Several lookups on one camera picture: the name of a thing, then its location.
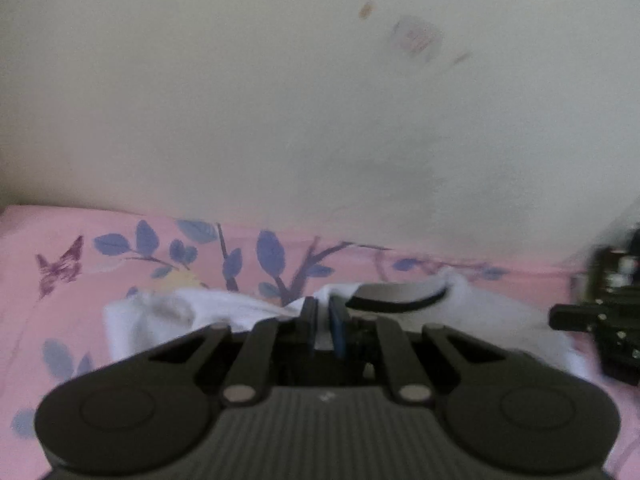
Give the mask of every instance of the blue leaf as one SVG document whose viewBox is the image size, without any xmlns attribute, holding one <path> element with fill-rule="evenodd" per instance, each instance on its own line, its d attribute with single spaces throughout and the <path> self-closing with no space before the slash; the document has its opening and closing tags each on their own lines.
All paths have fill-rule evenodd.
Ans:
<svg viewBox="0 0 640 480">
<path fill-rule="evenodd" d="M 234 249 L 229 253 L 229 256 L 225 258 L 225 262 L 222 264 L 222 275 L 226 280 L 236 277 L 242 270 L 242 251 L 240 249 Z"/>
<path fill-rule="evenodd" d="M 98 236 L 94 238 L 94 247 L 106 256 L 117 256 L 131 250 L 127 239 L 117 233 Z"/>
<path fill-rule="evenodd" d="M 508 270 L 501 269 L 500 267 L 487 267 L 482 270 L 482 277 L 486 280 L 491 280 L 492 282 L 494 282 L 508 273 Z"/>
<path fill-rule="evenodd" d="M 42 357 L 49 373 L 59 381 L 68 381 L 74 374 L 74 360 L 64 343 L 47 339 L 42 345 Z"/>
<path fill-rule="evenodd" d="M 320 264 L 311 266 L 306 270 L 306 275 L 310 278 L 326 278 L 327 276 L 331 276 L 333 273 L 334 270 L 331 267 L 326 267 Z"/>
<path fill-rule="evenodd" d="M 178 228 L 192 242 L 208 244 L 218 239 L 216 228 L 207 222 L 198 220 L 177 220 Z"/>
<path fill-rule="evenodd" d="M 158 278 L 164 278 L 169 272 L 171 272 L 173 270 L 173 267 L 170 266 L 165 266 L 165 267 L 158 267 L 156 270 L 154 270 L 151 273 L 151 277 L 156 280 Z"/>
<path fill-rule="evenodd" d="M 159 245 L 158 235 L 151 226 L 145 220 L 138 222 L 136 226 L 136 250 L 143 256 L 151 256 Z"/>
<path fill-rule="evenodd" d="M 15 414 L 14 420 L 11 421 L 11 429 L 20 438 L 36 438 L 36 432 L 33 429 L 33 418 L 36 410 L 28 408 L 20 410 Z"/>
<path fill-rule="evenodd" d="M 262 294 L 265 298 L 279 298 L 280 292 L 278 291 L 278 287 L 273 285 L 273 283 L 261 282 L 258 285 L 258 290 L 260 294 Z"/>
<path fill-rule="evenodd" d="M 402 260 L 396 261 L 392 267 L 395 270 L 411 270 L 419 263 L 420 260 L 416 260 L 415 258 L 403 258 Z"/>
<path fill-rule="evenodd" d="M 184 261 L 184 244 L 177 238 L 171 242 L 169 246 L 169 256 L 174 262 L 181 263 Z"/>
<path fill-rule="evenodd" d="M 258 262 L 268 275 L 277 278 L 282 274 L 285 266 L 284 247 L 272 231 L 260 231 L 255 245 Z"/>
<path fill-rule="evenodd" d="M 190 245 L 184 248 L 184 262 L 189 265 L 196 261 L 198 257 L 198 250 Z"/>
<path fill-rule="evenodd" d="M 91 354 L 87 352 L 82 356 L 78 363 L 78 370 L 76 370 L 76 377 L 87 374 L 94 370 L 94 361 L 91 359 Z"/>
</svg>

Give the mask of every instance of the pink tablecloth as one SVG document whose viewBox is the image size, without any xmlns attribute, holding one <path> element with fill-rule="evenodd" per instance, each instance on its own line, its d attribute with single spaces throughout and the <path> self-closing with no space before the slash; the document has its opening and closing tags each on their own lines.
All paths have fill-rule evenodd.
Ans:
<svg viewBox="0 0 640 480">
<path fill-rule="evenodd" d="M 136 290 L 239 290 L 286 304 L 325 283 L 411 281 L 450 265 L 475 285 L 538 308 L 566 301 L 568 275 L 508 262 L 446 260 L 377 246 L 210 222 L 11 206 L 0 218 L 0 480 L 35 480 L 47 463 L 33 412 L 61 381 L 108 363 L 102 307 Z M 591 356 L 586 338 L 576 345 Z M 640 391 L 593 376 L 620 409 L 607 469 L 640 471 Z"/>
</svg>

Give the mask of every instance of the purple butterfly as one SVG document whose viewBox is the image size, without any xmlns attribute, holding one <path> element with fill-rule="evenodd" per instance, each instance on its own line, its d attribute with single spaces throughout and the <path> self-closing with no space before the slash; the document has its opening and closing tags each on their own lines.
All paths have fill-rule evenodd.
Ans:
<svg viewBox="0 0 640 480">
<path fill-rule="evenodd" d="M 53 292 L 57 280 L 74 282 L 80 274 L 80 256 L 82 255 L 83 236 L 76 238 L 69 250 L 60 259 L 50 264 L 42 254 L 36 255 L 36 261 L 42 275 L 40 279 L 40 299 Z"/>
</svg>

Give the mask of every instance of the round joint cover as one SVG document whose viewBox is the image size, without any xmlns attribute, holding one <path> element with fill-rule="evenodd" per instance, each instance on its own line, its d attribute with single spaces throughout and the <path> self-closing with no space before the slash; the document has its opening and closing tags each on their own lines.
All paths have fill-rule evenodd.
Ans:
<svg viewBox="0 0 640 480">
<path fill-rule="evenodd" d="M 182 456 L 210 418 L 207 397 L 192 384 L 115 386 L 81 378 L 42 401 L 35 429 L 53 465 L 126 476 Z"/>
<path fill-rule="evenodd" d="M 448 430 L 484 462 L 526 474 L 601 466 L 620 428 L 612 400 L 578 379 L 558 384 L 457 387 L 447 399 Z"/>
</svg>

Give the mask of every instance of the pink bed sheet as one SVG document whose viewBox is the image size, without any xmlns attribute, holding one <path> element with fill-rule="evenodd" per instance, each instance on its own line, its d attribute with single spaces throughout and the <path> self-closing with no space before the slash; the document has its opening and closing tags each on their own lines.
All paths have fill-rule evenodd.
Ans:
<svg viewBox="0 0 640 480">
<path fill-rule="evenodd" d="M 446 260 L 377 246 L 210 222 L 117 212 L 10 206 L 0 217 L 0 480 L 35 480 L 48 466 L 33 413 L 53 387 L 109 362 L 102 308 L 136 290 L 184 286 L 238 290 L 286 304 L 325 283 L 415 281 L 442 265 L 476 285 L 538 308 L 566 301 L 557 269 Z M 607 469 L 640 471 L 640 391 L 599 376 L 622 414 Z"/>
</svg>

